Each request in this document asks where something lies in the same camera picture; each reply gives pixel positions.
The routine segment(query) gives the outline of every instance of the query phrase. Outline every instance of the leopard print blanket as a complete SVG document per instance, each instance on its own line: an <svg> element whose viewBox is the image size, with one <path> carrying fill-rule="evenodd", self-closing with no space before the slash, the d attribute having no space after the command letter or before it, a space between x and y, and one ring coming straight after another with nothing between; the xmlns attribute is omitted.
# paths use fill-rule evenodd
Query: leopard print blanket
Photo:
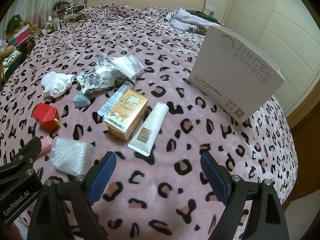
<svg viewBox="0 0 320 240"><path fill-rule="evenodd" d="M208 239L224 206L218 202L200 167L200 154L210 151L231 174L260 182L271 179L281 203L297 176L297 156L283 110L270 98L244 123L237 123L188 82L203 36L178 31L164 21L172 10L99 5L78 14L72 26L43 37L1 92L0 165L9 163L33 136L49 135L31 117L39 102L58 109L62 126L53 133L90 142L94 163L108 151L117 155L116 169L93 211L110 240ZM146 66L134 89L149 98L148 112L164 102L169 113L145 157L108 133L97 111L116 91L91 94L91 105L74 108L80 89L75 81L59 98L42 97L41 78L50 71L77 74L95 65L95 55L132 53ZM49 153L33 168L44 183L73 179L49 165ZM71 203L66 203L74 234L81 237ZM34 204L21 218L29 223ZM249 213L246 204L235 239L240 239Z"/></svg>

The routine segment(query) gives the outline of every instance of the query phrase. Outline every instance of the silver foil bag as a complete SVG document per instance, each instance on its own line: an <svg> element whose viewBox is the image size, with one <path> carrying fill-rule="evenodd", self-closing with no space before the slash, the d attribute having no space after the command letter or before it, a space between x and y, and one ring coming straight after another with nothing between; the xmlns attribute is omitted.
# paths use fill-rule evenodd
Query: silver foil bag
<svg viewBox="0 0 320 240"><path fill-rule="evenodd" d="M77 81L83 94L109 89L124 83L128 77L116 66L109 64L102 56L96 56L97 65L88 72L81 72Z"/></svg>

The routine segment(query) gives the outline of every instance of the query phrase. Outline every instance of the red container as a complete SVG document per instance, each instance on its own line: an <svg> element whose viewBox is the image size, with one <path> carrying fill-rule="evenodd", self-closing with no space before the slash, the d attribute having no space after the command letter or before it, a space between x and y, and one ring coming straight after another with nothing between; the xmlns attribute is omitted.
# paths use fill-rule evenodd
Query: red container
<svg viewBox="0 0 320 240"><path fill-rule="evenodd" d="M44 103L39 103L32 113L33 118L43 129L53 132L61 126L57 108Z"/></svg>
<svg viewBox="0 0 320 240"><path fill-rule="evenodd" d="M21 29L17 34L12 36L8 42L10 45L17 46L20 44L23 40L25 40L29 36L29 25L25 26L23 29Z"/></svg>

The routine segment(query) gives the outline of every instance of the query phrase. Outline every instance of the clear plastic box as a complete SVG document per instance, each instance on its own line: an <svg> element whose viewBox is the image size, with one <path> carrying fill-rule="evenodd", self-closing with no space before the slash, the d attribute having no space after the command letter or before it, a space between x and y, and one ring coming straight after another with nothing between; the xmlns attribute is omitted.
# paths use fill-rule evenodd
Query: clear plastic box
<svg viewBox="0 0 320 240"><path fill-rule="evenodd" d="M49 162L56 169L77 176L85 175L92 166L94 147L90 143L56 136Z"/></svg>

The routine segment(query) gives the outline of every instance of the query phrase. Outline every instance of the wall outlet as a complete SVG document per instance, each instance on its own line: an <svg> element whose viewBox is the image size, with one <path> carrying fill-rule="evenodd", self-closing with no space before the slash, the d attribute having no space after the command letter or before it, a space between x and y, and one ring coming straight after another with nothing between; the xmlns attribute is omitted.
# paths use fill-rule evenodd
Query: wall outlet
<svg viewBox="0 0 320 240"><path fill-rule="evenodd" d="M216 9L214 7L212 7L208 4L206 4L204 8L210 12L213 12L213 13L216 11Z"/></svg>

